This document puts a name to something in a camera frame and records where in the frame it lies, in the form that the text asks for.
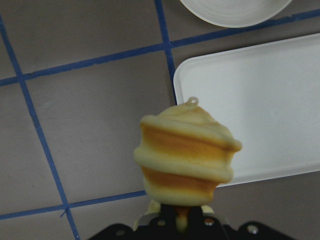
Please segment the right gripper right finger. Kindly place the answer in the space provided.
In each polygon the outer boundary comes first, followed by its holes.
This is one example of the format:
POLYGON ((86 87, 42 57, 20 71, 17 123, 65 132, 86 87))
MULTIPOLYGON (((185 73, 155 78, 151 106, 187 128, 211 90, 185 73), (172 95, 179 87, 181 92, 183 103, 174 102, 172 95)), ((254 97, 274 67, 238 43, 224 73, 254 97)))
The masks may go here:
POLYGON ((222 223, 213 213, 203 213, 201 207, 189 210, 187 240, 228 240, 229 237, 222 223))

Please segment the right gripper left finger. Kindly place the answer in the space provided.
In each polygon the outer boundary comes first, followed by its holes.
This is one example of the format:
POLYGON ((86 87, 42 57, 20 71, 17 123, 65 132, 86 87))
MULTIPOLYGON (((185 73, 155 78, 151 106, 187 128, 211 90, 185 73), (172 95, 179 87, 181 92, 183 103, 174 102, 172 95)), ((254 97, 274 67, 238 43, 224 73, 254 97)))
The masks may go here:
POLYGON ((179 233, 176 227, 177 212, 167 204, 160 205, 160 211, 148 225, 150 240, 178 240, 179 233))

